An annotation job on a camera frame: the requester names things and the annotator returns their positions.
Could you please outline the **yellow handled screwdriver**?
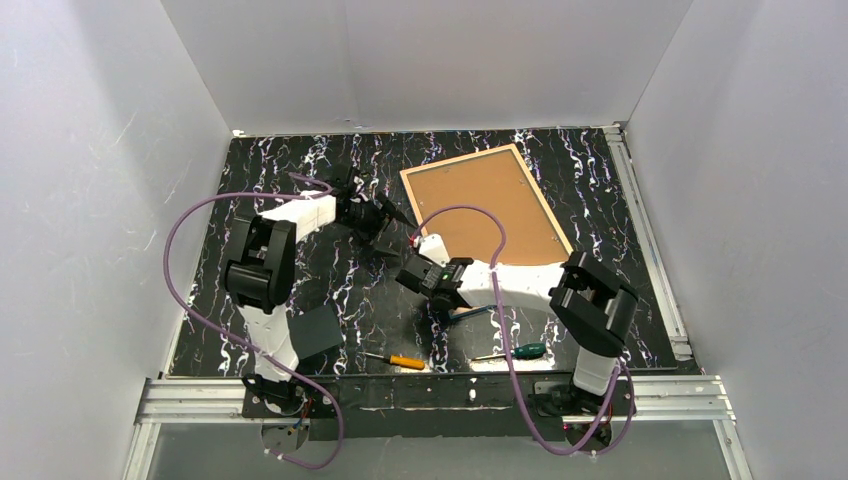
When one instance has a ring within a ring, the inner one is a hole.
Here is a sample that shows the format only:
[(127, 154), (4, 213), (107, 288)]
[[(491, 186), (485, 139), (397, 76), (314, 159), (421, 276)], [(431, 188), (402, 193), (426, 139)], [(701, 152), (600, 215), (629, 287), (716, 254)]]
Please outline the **yellow handled screwdriver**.
[(364, 355), (367, 358), (379, 360), (388, 365), (394, 365), (401, 368), (412, 369), (416, 371), (423, 371), (427, 367), (427, 363), (410, 357), (396, 356), (396, 355), (378, 355), (371, 352), (364, 352)]

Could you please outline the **black right arm base motor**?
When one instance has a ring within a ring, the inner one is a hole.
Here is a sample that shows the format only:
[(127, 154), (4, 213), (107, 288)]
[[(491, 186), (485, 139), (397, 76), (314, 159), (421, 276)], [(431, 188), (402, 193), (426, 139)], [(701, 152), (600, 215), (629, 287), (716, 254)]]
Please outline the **black right arm base motor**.
[[(589, 420), (600, 411), (604, 398), (603, 394), (588, 393), (564, 381), (536, 382), (533, 391), (527, 395), (529, 404), (539, 416), (588, 416)], [(632, 400), (627, 381), (617, 380), (604, 420), (609, 422), (611, 416), (626, 417)]]

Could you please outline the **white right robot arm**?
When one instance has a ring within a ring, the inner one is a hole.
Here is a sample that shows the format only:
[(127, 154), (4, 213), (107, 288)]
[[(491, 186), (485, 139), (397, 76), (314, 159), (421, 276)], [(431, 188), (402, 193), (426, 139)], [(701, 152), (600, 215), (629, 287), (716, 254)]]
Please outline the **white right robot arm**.
[(588, 252), (535, 266), (471, 258), (440, 265), (415, 254), (396, 281), (437, 310), (502, 305), (555, 315), (579, 347), (572, 384), (597, 396), (608, 389), (639, 303), (637, 290)]

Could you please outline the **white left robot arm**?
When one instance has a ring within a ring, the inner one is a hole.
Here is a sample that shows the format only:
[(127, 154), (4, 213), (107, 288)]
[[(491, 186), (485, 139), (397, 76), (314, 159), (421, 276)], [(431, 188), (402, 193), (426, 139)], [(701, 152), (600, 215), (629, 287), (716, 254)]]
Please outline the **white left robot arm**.
[(410, 228), (417, 224), (379, 192), (374, 199), (340, 190), (305, 191), (258, 214), (239, 214), (231, 227), (221, 272), (221, 282), (231, 302), (245, 320), (249, 340), (259, 348), (250, 380), (270, 381), (284, 389), (292, 386), (292, 372), (301, 359), (341, 342), (340, 329), (318, 321), (318, 334), (307, 342), (295, 339), (284, 304), (295, 281), (297, 244), (330, 224), (351, 230), (364, 250), (376, 257), (397, 257), (399, 252), (377, 244), (392, 222)]

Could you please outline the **blue picture frame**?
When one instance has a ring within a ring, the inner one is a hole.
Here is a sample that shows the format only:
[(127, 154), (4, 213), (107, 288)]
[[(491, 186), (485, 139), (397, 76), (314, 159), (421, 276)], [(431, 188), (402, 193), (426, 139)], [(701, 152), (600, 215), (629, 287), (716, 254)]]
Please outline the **blue picture frame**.
[(573, 251), (514, 145), (409, 168), (401, 177), (419, 223), (412, 240), (439, 234), (451, 259), (535, 266), (563, 263)]

